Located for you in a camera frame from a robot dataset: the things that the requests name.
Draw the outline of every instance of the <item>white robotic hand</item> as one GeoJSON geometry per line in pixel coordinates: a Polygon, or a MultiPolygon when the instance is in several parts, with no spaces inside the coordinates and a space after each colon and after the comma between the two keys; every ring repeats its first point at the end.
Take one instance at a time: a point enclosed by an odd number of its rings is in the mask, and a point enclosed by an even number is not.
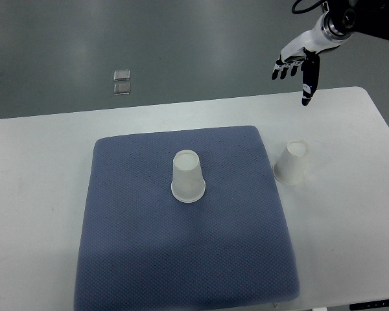
{"type": "Polygon", "coordinates": [[[308,105],[317,90],[320,70],[319,54],[339,47],[350,37],[351,33],[341,34],[334,29],[329,18],[329,11],[325,11],[313,29],[300,34],[282,49],[272,71],[272,79],[275,80],[279,72],[281,72],[280,79],[284,79],[290,68],[291,76],[294,76],[298,67],[301,66],[303,72],[302,104],[308,105]]]}

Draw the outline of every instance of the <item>textured fabric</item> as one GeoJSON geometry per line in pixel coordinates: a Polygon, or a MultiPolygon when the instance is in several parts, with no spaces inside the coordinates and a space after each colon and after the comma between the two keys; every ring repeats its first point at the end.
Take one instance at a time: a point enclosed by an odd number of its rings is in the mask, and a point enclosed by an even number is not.
{"type": "Polygon", "coordinates": [[[95,144],[75,310],[212,309],[294,299],[299,284],[257,129],[108,137],[95,144]],[[195,151],[206,191],[171,193],[172,160],[195,151]]]}

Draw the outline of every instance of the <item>white paper cup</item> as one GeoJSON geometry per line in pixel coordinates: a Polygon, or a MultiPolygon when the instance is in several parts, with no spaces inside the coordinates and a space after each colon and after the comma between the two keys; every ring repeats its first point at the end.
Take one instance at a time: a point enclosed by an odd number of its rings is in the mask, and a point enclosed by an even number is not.
{"type": "Polygon", "coordinates": [[[173,196],[184,203],[193,203],[205,193],[206,183],[203,179],[199,157],[192,150],[179,151],[173,159],[173,196]]]}
{"type": "Polygon", "coordinates": [[[276,179],[287,185],[300,183],[307,169],[309,153],[307,142],[290,141],[273,167],[276,179]]]}

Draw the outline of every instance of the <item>white table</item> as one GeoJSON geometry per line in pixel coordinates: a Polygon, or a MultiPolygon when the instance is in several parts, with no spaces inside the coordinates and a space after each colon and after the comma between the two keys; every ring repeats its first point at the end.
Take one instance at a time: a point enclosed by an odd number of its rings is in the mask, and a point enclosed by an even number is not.
{"type": "Polygon", "coordinates": [[[319,90],[306,108],[300,97],[0,120],[0,310],[73,309],[97,139],[247,124],[258,128],[272,164],[287,141],[312,148],[302,183],[277,181],[301,283],[300,296],[277,310],[389,299],[389,128],[361,88],[319,90]]]}

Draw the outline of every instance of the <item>black cable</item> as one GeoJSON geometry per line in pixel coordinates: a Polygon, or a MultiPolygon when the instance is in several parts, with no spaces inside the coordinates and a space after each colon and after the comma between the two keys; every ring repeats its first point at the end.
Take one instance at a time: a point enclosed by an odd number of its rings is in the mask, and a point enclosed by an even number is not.
{"type": "Polygon", "coordinates": [[[292,5],[291,11],[292,11],[293,14],[303,14],[303,13],[310,12],[310,11],[314,10],[317,6],[320,6],[323,2],[325,2],[325,0],[319,0],[319,1],[317,1],[317,3],[313,4],[309,8],[305,8],[303,10],[296,10],[296,7],[297,7],[298,3],[300,3],[301,1],[303,1],[303,0],[297,0],[292,5]]]}

